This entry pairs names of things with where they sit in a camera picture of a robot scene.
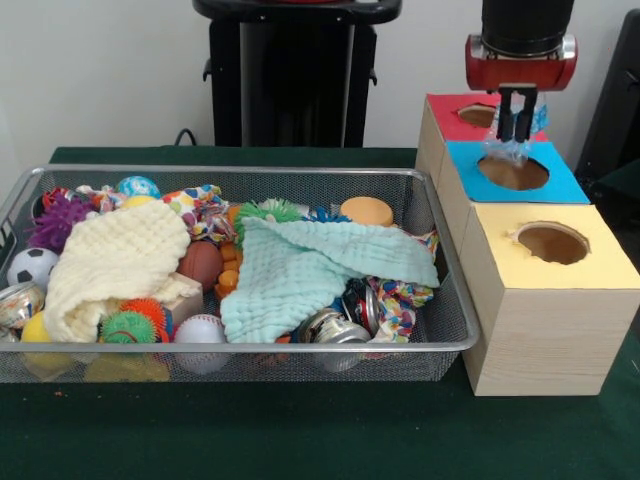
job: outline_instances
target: purple spiky ball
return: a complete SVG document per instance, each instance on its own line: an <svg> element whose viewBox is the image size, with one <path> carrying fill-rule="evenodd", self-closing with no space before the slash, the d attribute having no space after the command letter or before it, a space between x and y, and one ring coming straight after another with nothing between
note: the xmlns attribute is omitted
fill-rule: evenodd
<svg viewBox="0 0 640 480"><path fill-rule="evenodd" d="M31 230L29 246L62 253L73 226L84 221L92 211L91 205L81 198L69 200L62 194L56 195L46 212L34 220L36 227Z"/></svg>

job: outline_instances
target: basket rim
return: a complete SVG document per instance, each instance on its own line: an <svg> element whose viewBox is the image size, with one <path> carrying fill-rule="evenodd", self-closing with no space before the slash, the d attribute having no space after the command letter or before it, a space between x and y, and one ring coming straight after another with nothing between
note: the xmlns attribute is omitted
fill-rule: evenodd
<svg viewBox="0 0 640 480"><path fill-rule="evenodd" d="M449 268L449 274L460 302L467 337L455 342L427 343L363 343L363 344L98 344L98 343L0 343L0 352L25 353L438 353L461 352L473 347L479 340L479 322L471 300L462 266L456 253L444 213L431 177L410 168L322 168L322 167L258 167L258 166L196 166L196 165L120 165L120 164L47 164L25 170L0 207L0 225L4 224L20 196L34 178L47 172L138 172L138 173L198 173L225 172L246 174L299 174L299 175L396 175L413 177L425 189L440 245Z"/></svg>

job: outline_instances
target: circular hole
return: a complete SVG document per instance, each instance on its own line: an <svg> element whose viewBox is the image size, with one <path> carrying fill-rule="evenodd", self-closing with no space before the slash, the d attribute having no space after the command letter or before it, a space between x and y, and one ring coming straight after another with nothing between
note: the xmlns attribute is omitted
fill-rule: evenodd
<svg viewBox="0 0 640 480"><path fill-rule="evenodd" d="M489 128L496 115L496 107L475 103L458 110L458 116L463 122L474 127Z"/></svg>
<svg viewBox="0 0 640 480"><path fill-rule="evenodd" d="M536 222L525 225L517 234L517 240L527 247L534 257L545 262L571 265L589 253L589 242L572 228L559 223Z"/></svg>
<svg viewBox="0 0 640 480"><path fill-rule="evenodd" d="M478 168L492 183L509 190L535 190L549 181L549 170L533 158L518 166L489 155L478 162Z"/></svg>

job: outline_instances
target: white wall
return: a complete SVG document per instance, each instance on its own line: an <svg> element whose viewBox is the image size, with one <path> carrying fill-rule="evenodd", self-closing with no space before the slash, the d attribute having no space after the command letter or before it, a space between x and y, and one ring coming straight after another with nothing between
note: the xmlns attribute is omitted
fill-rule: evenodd
<svg viewBox="0 0 640 480"><path fill-rule="evenodd" d="M481 1L404 3L398 20L378 27L380 84L370 95L369 146L415 146L425 92L467 88L463 46L480 29ZM47 162L58 145L162 145L182 127L212 141L210 84L200 80L208 21L189 0L0 4L3 174ZM634 6L637 0L576 1L578 71L566 92L550 98L549 133L570 163Z"/></svg>

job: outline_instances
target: green spiky ball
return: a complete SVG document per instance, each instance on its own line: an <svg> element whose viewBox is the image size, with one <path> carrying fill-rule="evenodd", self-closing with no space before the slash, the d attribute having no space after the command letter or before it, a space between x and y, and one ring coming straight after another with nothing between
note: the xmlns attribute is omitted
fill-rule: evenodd
<svg viewBox="0 0 640 480"><path fill-rule="evenodd" d="M287 200L273 199L268 200L268 206L265 208L260 207L256 202L247 202L238 211L233 228L236 231L236 244L242 246L244 240L244 224L243 218L257 217L266 221L275 223L284 222L297 222L302 220L302 215L295 205L291 204Z"/></svg>
<svg viewBox="0 0 640 480"><path fill-rule="evenodd" d="M156 331L147 317L135 312L119 312L102 324L105 343L154 343Z"/></svg>

